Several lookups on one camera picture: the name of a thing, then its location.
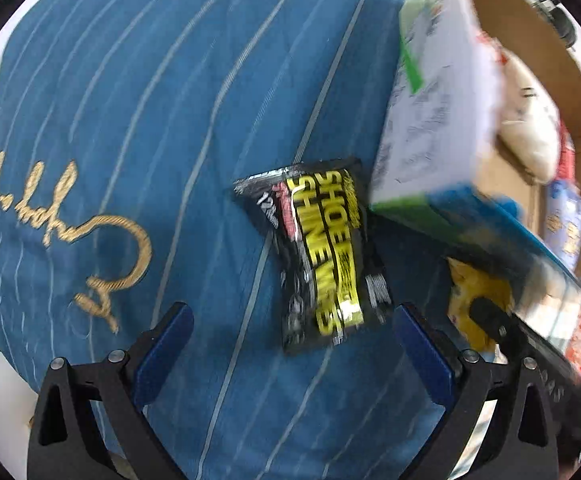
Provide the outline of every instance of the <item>striped fabric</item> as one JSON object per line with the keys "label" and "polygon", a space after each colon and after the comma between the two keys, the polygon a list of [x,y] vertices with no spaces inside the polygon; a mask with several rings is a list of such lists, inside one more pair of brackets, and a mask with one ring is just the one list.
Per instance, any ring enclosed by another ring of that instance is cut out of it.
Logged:
{"label": "striped fabric", "polygon": [[[0,350],[34,389],[52,357],[100,360],[182,300],[195,330],[147,416],[191,480],[397,477],[440,409],[389,327],[282,355],[280,269],[230,184],[347,155],[369,172],[402,2],[42,0],[26,15],[0,72]],[[447,323],[445,248],[390,222],[376,236],[397,300]],[[103,314],[96,283],[115,280],[109,322],[78,306]]]}

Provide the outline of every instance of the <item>gold embroidery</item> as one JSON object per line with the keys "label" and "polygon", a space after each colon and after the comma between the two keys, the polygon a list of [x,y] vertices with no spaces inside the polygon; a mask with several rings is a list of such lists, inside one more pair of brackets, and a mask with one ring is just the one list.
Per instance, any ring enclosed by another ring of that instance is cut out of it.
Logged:
{"label": "gold embroidery", "polygon": [[[0,152],[0,171],[4,163],[4,155],[4,152]],[[24,224],[30,224],[34,229],[40,229],[44,224],[46,224],[46,232],[42,238],[42,243],[45,247],[50,246],[53,231],[56,232],[59,240],[71,244],[90,234],[94,229],[104,226],[120,227],[128,231],[137,240],[139,247],[138,257],[128,276],[118,280],[113,280],[112,282],[107,282],[97,276],[89,276],[86,280],[86,285],[97,293],[99,303],[96,303],[96,301],[93,301],[87,295],[82,293],[75,294],[74,297],[75,303],[77,303],[81,309],[93,316],[104,318],[108,322],[110,329],[116,333],[117,330],[119,330],[119,324],[111,313],[110,293],[130,288],[144,276],[152,257],[150,238],[146,231],[137,223],[122,216],[97,215],[79,226],[67,226],[64,221],[59,219],[59,207],[77,181],[78,171],[74,160],[68,164],[61,178],[59,178],[55,185],[53,201],[50,207],[31,208],[28,203],[42,179],[43,172],[43,162],[37,162],[32,167],[32,170],[30,170],[30,174],[26,179],[26,184],[24,185],[22,199],[14,206],[14,209],[17,212],[17,218],[19,221]],[[4,211],[10,208],[12,203],[12,194],[0,196],[0,204]]]}

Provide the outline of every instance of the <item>metal screw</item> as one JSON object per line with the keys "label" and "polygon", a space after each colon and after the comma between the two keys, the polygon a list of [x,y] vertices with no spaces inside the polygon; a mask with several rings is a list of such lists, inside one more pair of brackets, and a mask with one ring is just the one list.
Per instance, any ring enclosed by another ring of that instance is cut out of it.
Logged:
{"label": "metal screw", "polygon": [[64,361],[63,357],[55,357],[51,362],[50,362],[50,367],[53,370],[59,370],[61,367],[64,366],[64,363],[66,361]]}
{"label": "metal screw", "polygon": [[469,363],[474,364],[479,360],[479,354],[471,349],[464,350],[463,352],[461,352],[461,355],[464,358],[464,361],[467,361]]}
{"label": "metal screw", "polygon": [[524,366],[528,370],[534,370],[537,368],[537,361],[535,361],[532,357],[524,357]]}
{"label": "metal screw", "polygon": [[108,360],[111,363],[121,363],[126,356],[126,352],[123,350],[113,350],[108,354]]}

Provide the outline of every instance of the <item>blue tablecloth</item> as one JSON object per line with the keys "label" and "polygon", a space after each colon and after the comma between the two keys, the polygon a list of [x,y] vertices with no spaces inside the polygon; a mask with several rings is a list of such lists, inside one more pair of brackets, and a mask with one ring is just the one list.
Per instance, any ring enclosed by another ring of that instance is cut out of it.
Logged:
{"label": "blue tablecloth", "polygon": [[[0,70],[0,350],[33,388],[54,356],[100,360],[182,300],[194,334],[148,420],[191,480],[397,477],[441,409],[388,326],[282,355],[280,269],[230,184],[295,158],[369,173],[402,3],[42,0],[24,17]],[[448,323],[445,248],[388,221],[375,236],[396,300]],[[74,300],[100,314],[109,285],[109,322]]]}

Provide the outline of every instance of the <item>cardboard box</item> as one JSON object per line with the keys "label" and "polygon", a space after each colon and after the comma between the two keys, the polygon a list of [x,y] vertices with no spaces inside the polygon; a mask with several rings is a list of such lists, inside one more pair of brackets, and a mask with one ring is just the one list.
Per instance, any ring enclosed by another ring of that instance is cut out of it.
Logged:
{"label": "cardboard box", "polygon": [[[555,30],[525,0],[472,0],[481,28],[499,39],[534,72],[557,104],[576,150],[576,176],[581,189],[581,72]],[[380,214],[403,222],[477,256],[499,260],[524,272],[539,256],[565,274],[571,273],[533,233],[543,224],[543,190],[532,184],[515,158],[499,143],[491,155],[480,153],[482,164],[470,182],[400,197],[388,207],[375,202]],[[524,210],[515,217],[512,198]],[[581,255],[577,266],[581,277]]]}

